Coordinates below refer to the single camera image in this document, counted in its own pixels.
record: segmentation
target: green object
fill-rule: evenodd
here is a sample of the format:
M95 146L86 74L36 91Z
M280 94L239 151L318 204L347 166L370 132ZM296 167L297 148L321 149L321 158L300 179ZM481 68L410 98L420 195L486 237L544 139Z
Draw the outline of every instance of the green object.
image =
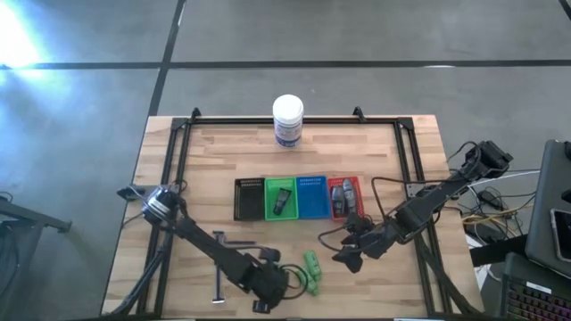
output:
M295 274L300 277L300 280L302 280L302 286L304 286L307 283L306 291L311 293L311 295L313 296L319 295L318 283L315 282L313 277L311 277L310 272L308 272L308 270L305 267L302 268L303 271L305 271L305 273L303 273L302 271L295 271Z
M266 199L266 220L287 220L297 219L299 214L297 210L297 188L295 186L294 177L266 178L265 199ZM279 214L274 213L277 203L279 189L291 191L289 198L285 202L284 208Z
M303 253L303 258L313 279L315 279L315 281L321 281L321 267L319 266L318 256L315 254L315 251L306 251Z

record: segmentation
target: gray floor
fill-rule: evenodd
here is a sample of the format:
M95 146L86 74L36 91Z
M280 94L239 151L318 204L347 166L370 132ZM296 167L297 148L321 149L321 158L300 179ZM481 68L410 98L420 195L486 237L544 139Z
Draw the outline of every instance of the gray floor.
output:
M21 23L36 62L159 62L175 5L14 0L0 14ZM570 29L557 0L188 0L173 61L570 59ZM0 70L0 134L10 137L0 190L73 220L68 235L42 237L18 319L98 314L125 207L114 192L133 176L157 73ZM492 139L514 155L514 169L533 169L547 139L571 137L569 83L571 67L171 70L158 113L269 114L291 93L307 114L357 105L436 114L448 154ZM494 186L524 193L535 184L531 175ZM484 291L493 309L497 285Z

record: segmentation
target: wooden tabletop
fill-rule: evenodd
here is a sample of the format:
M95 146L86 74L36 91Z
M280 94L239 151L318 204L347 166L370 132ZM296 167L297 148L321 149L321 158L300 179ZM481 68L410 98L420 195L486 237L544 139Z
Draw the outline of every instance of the wooden tabletop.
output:
M448 166L435 116L412 117L426 178L446 178ZM149 119L135 184L156 185L160 182L171 120L172 117ZM413 168L408 146L407 154ZM175 176L177 160L175 153L171 177ZM395 244L379 260L365 258L362 270L352 274L343 264L332 261L334 253L317 241L318 233L340 226L339 222L326 219L233 220L236 178L310 175L359 177L365 211L375 221L380 221L370 179L373 176L401 178L393 128L387 125L306 124L302 144L285 149L276 144L271 125L193 126L185 171L188 188L183 192L190 216L207 232L225 231L228 240L256 241L279 249L282 263L302 264L302 254L314 250L323 277L319 282L319 296L306 293L298 300L283 300L270 315L253 314L255 296L242 293L226 280L223 281L226 302L212 304L215 284L212 261L192 244L175 238L163 317L424 317L426 309L412 243ZM385 210L404 200L400 184L379 182L377 189ZM140 207L139 202L130 203L125 219L135 216ZM443 211L436 230L446 272L468 301L482 309L458 213ZM150 231L151 226L142 218L132 221L121 231L103 312L116 308L141 276ZM340 232L327 240L338 245L344 236L345 233ZM432 284L439 307L434 278ZM154 298L154 290L152 287L150 300Z

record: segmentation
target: white plastic container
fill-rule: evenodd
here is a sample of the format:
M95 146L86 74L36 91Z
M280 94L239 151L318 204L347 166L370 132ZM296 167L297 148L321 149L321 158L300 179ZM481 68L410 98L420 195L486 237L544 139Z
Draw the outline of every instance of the white plastic container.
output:
M281 95L274 102L273 112L277 143L295 147L302 140L302 100L294 95Z

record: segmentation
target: white lid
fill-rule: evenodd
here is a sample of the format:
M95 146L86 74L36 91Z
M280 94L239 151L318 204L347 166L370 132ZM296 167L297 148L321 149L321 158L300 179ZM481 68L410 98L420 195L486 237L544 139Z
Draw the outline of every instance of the white lid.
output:
M302 100L294 95L281 95L274 102L273 112L277 121L293 125L303 118Z

